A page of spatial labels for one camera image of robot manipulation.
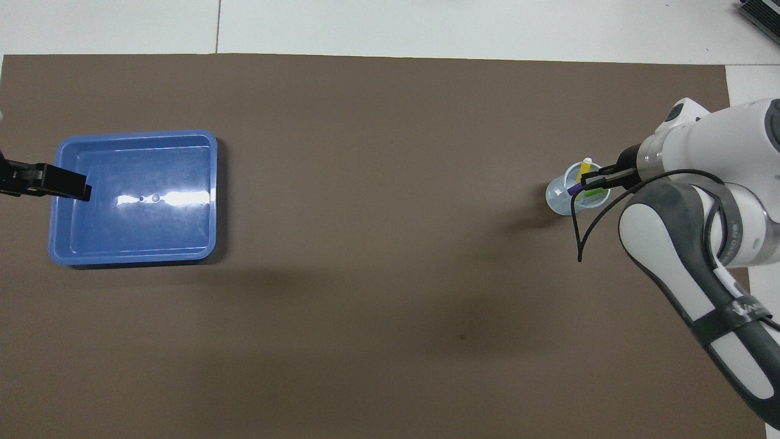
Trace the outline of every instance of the brown table surface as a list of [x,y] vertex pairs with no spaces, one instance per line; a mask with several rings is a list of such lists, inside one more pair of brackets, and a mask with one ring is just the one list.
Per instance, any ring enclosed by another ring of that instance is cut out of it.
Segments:
[[200,265],[57,266],[49,201],[0,198],[4,437],[763,437],[619,210],[578,264],[543,194],[679,98],[728,106],[722,66],[11,55],[2,75],[10,159],[78,134],[220,145]]

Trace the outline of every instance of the black device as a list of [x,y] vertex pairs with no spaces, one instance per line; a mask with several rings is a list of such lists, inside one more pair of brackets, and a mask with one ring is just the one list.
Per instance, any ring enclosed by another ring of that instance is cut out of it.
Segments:
[[88,202],[92,187],[87,184],[87,177],[80,173],[47,163],[31,165],[6,160],[0,152],[0,194],[14,197],[53,195]]
[[780,45],[780,0],[740,0],[739,13]]

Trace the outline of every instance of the black clamp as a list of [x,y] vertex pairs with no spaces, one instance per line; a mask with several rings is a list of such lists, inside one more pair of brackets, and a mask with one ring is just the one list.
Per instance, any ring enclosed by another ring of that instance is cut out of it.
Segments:
[[14,197],[54,195],[88,202],[92,187],[87,184],[87,177],[80,173],[46,163],[30,165],[6,160],[0,152],[0,194]]
[[755,320],[771,318],[772,314],[753,296],[739,296],[718,306],[690,326],[693,336],[702,347]]

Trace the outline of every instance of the yellow marker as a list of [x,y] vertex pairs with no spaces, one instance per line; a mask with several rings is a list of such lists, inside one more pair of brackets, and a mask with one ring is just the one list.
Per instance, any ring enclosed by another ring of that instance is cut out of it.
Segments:
[[574,181],[574,183],[579,183],[583,179],[583,174],[590,171],[590,165],[593,163],[593,159],[590,157],[586,157],[583,160],[583,164],[580,165],[580,171],[577,173],[577,179]]

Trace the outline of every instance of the green marker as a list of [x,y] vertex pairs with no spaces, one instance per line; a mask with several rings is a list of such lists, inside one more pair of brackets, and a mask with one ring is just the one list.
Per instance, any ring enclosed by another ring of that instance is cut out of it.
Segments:
[[590,189],[589,191],[585,191],[585,196],[586,197],[592,197],[594,195],[599,195],[601,192],[604,192],[604,189],[602,189],[600,187],[597,188],[597,189]]

